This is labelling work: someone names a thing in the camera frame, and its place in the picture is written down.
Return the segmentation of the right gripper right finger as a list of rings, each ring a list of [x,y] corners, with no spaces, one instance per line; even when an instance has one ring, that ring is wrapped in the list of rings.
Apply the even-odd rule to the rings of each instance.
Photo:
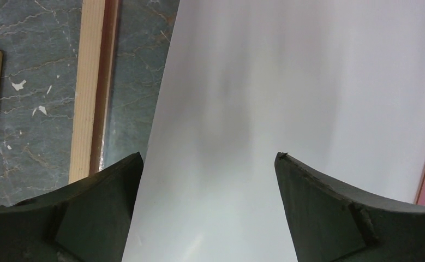
[[[298,261],[425,261],[425,206],[379,196],[278,153]]]

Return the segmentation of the clear acrylic sheet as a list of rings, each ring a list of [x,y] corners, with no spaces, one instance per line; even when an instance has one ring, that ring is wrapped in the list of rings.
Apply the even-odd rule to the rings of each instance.
[[[122,1],[101,165],[146,155],[178,1]]]

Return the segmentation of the coastal landscape photo board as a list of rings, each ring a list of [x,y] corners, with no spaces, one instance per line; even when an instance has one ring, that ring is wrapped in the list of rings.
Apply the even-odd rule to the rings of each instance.
[[[181,1],[124,261],[295,261],[278,152],[415,200],[425,1]]]

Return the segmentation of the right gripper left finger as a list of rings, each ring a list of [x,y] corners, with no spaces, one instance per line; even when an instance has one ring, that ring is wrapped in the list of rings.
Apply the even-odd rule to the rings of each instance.
[[[121,261],[141,154],[52,192],[0,206],[0,261]]]

